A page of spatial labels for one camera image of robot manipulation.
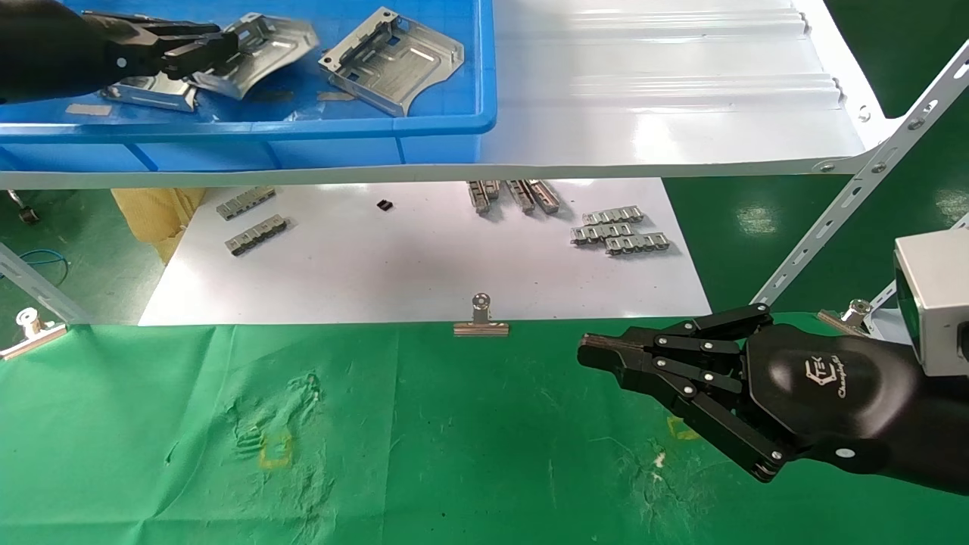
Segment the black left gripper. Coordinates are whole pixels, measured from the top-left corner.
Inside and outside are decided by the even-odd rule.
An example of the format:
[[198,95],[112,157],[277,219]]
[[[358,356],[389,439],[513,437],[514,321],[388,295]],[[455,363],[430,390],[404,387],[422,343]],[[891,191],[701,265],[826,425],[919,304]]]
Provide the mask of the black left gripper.
[[125,76],[183,79],[233,58],[238,36],[211,22],[161,20],[84,11],[58,1],[4,1],[1,7],[1,102],[19,104],[84,95]]

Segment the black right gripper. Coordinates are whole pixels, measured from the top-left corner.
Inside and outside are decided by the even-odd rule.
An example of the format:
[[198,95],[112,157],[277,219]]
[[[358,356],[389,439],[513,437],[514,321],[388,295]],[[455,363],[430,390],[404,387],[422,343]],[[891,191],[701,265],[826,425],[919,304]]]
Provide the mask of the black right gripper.
[[[579,353],[578,362],[653,397],[762,483],[792,459],[812,459],[967,493],[966,376],[925,375],[906,344],[772,324],[767,304],[750,304],[618,337],[587,334],[582,349],[644,353]],[[737,354],[745,339],[748,387]]]

